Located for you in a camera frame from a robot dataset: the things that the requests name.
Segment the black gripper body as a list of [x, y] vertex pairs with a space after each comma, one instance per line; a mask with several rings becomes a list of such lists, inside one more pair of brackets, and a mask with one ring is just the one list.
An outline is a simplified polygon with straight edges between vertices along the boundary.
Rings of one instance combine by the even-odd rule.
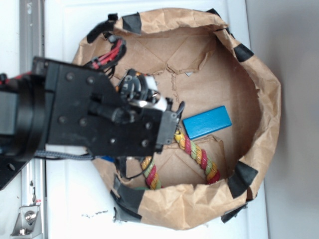
[[79, 146], [92, 156], [145, 157], [170, 144], [184, 103], [128, 100], [102, 72], [35, 57], [31, 74], [43, 80], [44, 126], [39, 149]]

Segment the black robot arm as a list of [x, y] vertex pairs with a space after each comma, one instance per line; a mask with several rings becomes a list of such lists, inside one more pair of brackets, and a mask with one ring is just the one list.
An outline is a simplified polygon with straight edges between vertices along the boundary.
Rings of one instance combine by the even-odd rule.
[[184, 103], [159, 96], [155, 80], [130, 70], [118, 86], [101, 71], [41, 57], [0, 82], [0, 155], [47, 157], [46, 145], [84, 147], [88, 159], [151, 156], [173, 140]]

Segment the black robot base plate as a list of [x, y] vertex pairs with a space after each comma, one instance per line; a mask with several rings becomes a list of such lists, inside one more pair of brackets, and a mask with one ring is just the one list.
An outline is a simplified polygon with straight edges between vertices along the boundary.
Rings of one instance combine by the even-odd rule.
[[6, 186], [18, 175], [24, 166], [30, 161], [30, 158], [15, 158], [9, 156], [0, 156], [0, 190]]

